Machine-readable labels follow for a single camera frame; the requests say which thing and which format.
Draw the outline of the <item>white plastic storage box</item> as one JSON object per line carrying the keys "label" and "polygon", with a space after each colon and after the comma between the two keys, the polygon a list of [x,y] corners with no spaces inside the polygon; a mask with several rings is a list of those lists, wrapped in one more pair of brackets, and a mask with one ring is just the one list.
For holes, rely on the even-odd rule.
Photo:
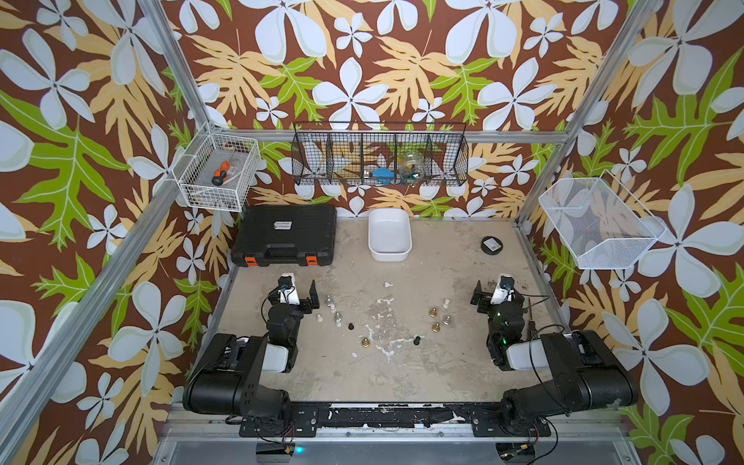
{"label": "white plastic storage box", "polygon": [[368,216],[368,248],[377,262],[405,261],[413,249],[408,213],[398,208],[373,209]]}

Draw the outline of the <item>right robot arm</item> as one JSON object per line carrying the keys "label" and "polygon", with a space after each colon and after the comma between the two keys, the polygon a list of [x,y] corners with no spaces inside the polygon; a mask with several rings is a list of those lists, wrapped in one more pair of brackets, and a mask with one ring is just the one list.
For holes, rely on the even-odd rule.
{"label": "right robot arm", "polygon": [[517,292],[513,277],[501,277],[492,292],[477,284],[470,304],[487,317],[486,349],[494,365],[538,379],[537,385],[503,394],[504,424],[637,403],[639,385],[604,340],[595,331],[536,327],[532,303]]}

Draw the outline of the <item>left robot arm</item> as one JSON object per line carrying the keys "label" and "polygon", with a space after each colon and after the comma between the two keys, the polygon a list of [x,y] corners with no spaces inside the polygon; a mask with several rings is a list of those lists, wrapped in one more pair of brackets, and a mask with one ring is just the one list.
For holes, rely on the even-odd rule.
{"label": "left robot arm", "polygon": [[288,393],[265,387],[260,380],[264,372],[294,368],[301,321],[320,308],[316,284],[310,285],[307,298],[299,298],[294,280],[290,274],[281,276],[265,298],[271,307],[261,313],[264,335],[217,333],[211,338],[184,389],[186,410],[256,420],[289,417]]}

